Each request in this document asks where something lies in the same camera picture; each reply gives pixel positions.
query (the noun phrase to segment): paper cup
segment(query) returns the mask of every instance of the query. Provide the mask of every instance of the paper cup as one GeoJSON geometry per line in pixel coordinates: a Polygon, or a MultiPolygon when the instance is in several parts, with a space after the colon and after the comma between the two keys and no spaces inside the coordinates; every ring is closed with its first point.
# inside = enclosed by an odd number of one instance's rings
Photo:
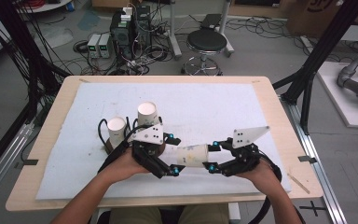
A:
{"type": "Polygon", "coordinates": [[[124,129],[126,128],[126,120],[121,117],[114,117],[107,122],[109,131],[109,142],[115,149],[124,140],[124,129]]]}
{"type": "Polygon", "coordinates": [[[207,145],[191,147],[178,147],[176,149],[177,164],[187,167],[204,167],[203,162],[208,161],[207,145]]]}
{"type": "Polygon", "coordinates": [[[156,105],[152,102],[144,102],[138,106],[138,125],[158,124],[156,105]]]}

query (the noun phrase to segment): desk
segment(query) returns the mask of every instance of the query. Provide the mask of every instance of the desk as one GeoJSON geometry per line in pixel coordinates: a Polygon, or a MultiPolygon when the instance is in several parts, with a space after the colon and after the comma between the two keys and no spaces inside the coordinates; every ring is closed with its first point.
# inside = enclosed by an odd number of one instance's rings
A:
{"type": "MultiPolygon", "coordinates": [[[[322,188],[311,166],[300,162],[298,156],[305,153],[297,140],[296,134],[286,117],[281,103],[266,77],[68,77],[62,84],[56,101],[37,137],[30,153],[30,160],[39,160],[36,166],[24,166],[8,200],[7,210],[29,211],[63,208],[68,200],[35,199],[48,156],[53,148],[76,91],[82,82],[110,83],[245,83],[252,84],[266,122],[271,127],[271,135],[278,149],[285,170],[289,173],[292,191],[291,198],[322,197],[322,188]]],[[[204,196],[175,196],[157,198],[120,198],[103,199],[100,207],[169,205],[192,203],[230,203],[241,201],[264,200],[263,195],[224,194],[204,196]]]]}

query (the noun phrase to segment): pant leg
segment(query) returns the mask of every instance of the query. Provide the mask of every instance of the pant leg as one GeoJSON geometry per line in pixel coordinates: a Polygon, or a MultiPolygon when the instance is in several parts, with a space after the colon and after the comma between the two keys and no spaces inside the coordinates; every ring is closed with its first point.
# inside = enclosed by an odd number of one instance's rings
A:
{"type": "Polygon", "coordinates": [[[179,224],[228,224],[228,203],[188,205],[179,224]]]}
{"type": "Polygon", "coordinates": [[[110,224],[162,224],[158,207],[112,208],[110,224]]]}

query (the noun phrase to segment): white paper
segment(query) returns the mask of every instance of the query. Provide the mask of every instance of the white paper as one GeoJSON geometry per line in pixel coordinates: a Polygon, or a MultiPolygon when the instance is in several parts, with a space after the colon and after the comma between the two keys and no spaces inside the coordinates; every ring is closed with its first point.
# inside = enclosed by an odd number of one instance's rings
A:
{"type": "MultiPolygon", "coordinates": [[[[164,132],[180,138],[181,147],[226,140],[232,137],[234,129],[267,126],[255,91],[248,84],[83,83],[51,150],[36,199],[70,199],[81,191],[106,158],[97,132],[100,120],[127,116],[133,121],[138,105],[146,101],[156,104],[164,132]]],[[[105,127],[102,133],[107,139],[105,127]]],[[[270,133],[255,143],[281,167],[282,185],[290,191],[270,133]]],[[[174,147],[167,145],[160,157],[168,165],[176,163],[174,147]]],[[[226,150],[209,153],[209,161],[220,163],[233,159],[226,150]]],[[[178,177],[158,179],[151,174],[135,175],[116,183],[105,197],[254,192],[257,189],[246,179],[210,175],[203,168],[186,167],[178,177]]]]}

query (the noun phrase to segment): table leg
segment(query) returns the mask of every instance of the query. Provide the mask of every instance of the table leg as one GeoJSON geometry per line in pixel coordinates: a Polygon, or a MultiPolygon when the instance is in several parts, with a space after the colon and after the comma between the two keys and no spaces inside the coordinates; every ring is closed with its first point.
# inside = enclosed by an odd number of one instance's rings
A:
{"type": "Polygon", "coordinates": [[[171,0],[170,7],[171,7],[171,30],[168,30],[167,33],[168,33],[168,37],[170,38],[170,43],[175,60],[177,60],[180,57],[182,57],[182,51],[179,48],[179,44],[175,36],[175,0],[171,0]]]}
{"type": "MultiPolygon", "coordinates": [[[[231,0],[225,0],[225,4],[223,6],[223,12],[222,12],[222,22],[220,27],[216,27],[216,31],[218,31],[221,35],[223,35],[224,37],[225,34],[225,28],[226,28],[226,23],[227,23],[227,15],[228,15],[228,10],[229,10],[229,5],[231,3],[231,0]]],[[[232,53],[234,53],[234,48],[232,48],[231,44],[229,43],[228,39],[227,40],[227,45],[226,45],[226,54],[227,56],[231,56],[232,53]]]]}

